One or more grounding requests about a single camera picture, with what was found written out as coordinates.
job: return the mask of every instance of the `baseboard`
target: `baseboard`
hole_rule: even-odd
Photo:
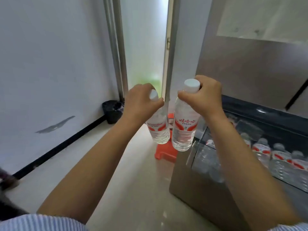
[[[101,124],[103,121],[106,120],[106,116],[100,117],[98,120],[94,121],[87,127],[83,128],[78,133],[74,134],[69,139],[65,140],[63,143],[60,143],[58,146],[54,147],[49,152],[42,155],[40,158],[36,159],[32,163],[28,164],[26,167],[23,167],[18,172],[14,173],[13,176],[15,176],[17,179],[21,179],[24,176],[26,176],[28,173],[30,173],[32,170],[34,170],[36,167],[40,166],[42,163],[46,162],[56,154],[58,154],[60,151],[62,151],[64,148],[75,142],[80,137],[84,136],[87,132],[92,130],[93,128],[97,127],[99,124]]]

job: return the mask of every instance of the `person's left hand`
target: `person's left hand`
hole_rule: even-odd
[[[123,118],[142,125],[146,122],[159,108],[164,106],[164,99],[151,101],[150,92],[155,89],[152,84],[137,84],[128,91],[125,97]]]

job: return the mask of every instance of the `forearm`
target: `forearm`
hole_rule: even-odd
[[[38,210],[86,223],[141,124],[121,118],[62,179]]]
[[[299,222],[279,183],[247,147],[223,111],[206,117],[228,188],[254,230]]]

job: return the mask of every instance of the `red plastic stool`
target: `red plastic stool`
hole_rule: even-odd
[[[172,123],[174,119],[174,114],[169,113],[168,114],[168,121],[169,121],[169,127],[172,128]],[[158,144],[155,152],[155,159],[165,159],[167,161],[175,163],[176,156],[177,156],[177,150],[174,149],[172,146],[172,129],[170,130],[170,139],[165,144]]]

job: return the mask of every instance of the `floor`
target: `floor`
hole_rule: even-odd
[[[21,184],[8,191],[7,196],[16,205],[35,213],[52,189],[110,127],[102,123],[88,132],[22,178]],[[174,164],[156,160],[155,149],[156,144],[143,125],[129,142],[87,223],[89,230],[218,230],[169,193]]]

